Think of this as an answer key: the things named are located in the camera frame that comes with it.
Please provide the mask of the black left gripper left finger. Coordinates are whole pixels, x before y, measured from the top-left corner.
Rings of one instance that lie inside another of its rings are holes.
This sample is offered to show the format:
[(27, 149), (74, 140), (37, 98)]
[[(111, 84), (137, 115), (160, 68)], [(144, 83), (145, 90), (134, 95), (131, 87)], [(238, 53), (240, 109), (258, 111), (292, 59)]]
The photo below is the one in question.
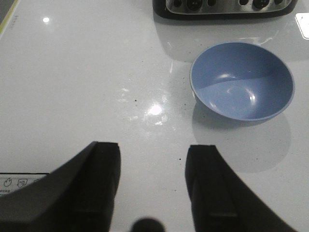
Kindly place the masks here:
[(109, 231), (120, 170), (119, 145), (92, 142), (46, 177), (1, 197), (1, 231)]

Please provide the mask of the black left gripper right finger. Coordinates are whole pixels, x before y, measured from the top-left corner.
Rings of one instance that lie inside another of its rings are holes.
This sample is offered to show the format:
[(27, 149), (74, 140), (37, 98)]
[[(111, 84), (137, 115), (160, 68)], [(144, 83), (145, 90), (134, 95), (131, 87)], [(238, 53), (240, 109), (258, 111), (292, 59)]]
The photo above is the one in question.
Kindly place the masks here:
[(236, 175), (214, 145), (191, 145), (185, 179), (197, 232), (293, 232)]

